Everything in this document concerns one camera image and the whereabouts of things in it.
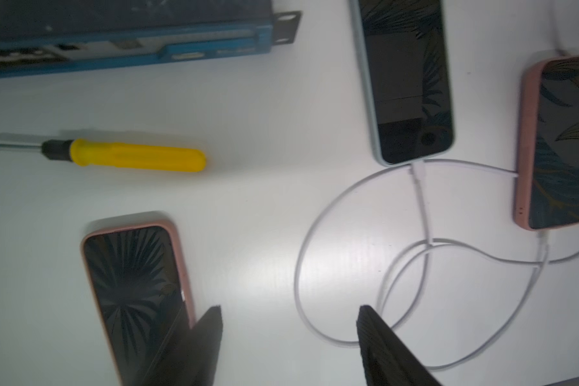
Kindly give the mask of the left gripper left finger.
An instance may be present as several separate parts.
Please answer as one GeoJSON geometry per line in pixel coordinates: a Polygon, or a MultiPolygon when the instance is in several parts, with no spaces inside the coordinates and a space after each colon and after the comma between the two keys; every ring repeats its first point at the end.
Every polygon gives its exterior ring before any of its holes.
{"type": "Polygon", "coordinates": [[[185,305],[153,318],[151,362],[136,385],[213,385],[223,336],[222,310],[210,307],[190,324],[185,305]]]}

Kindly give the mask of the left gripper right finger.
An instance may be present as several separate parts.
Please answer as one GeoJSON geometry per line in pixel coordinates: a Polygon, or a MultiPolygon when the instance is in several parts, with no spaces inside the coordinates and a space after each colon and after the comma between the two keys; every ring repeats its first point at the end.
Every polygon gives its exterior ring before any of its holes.
{"type": "Polygon", "coordinates": [[[372,307],[360,307],[356,327],[368,386],[440,386],[372,307]]]}

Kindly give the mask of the phone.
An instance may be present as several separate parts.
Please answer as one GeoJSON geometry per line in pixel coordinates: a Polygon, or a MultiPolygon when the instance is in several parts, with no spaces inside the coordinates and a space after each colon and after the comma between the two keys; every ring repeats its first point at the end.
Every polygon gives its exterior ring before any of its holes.
{"type": "Polygon", "coordinates": [[[443,3],[353,1],[352,22],[376,159],[391,167],[455,141],[443,3]]]}
{"type": "Polygon", "coordinates": [[[196,323],[188,271],[168,220],[106,228],[80,250],[122,385],[142,385],[196,323]]]}
{"type": "Polygon", "coordinates": [[[524,74],[513,218],[529,231],[579,224],[579,56],[524,74]]]}

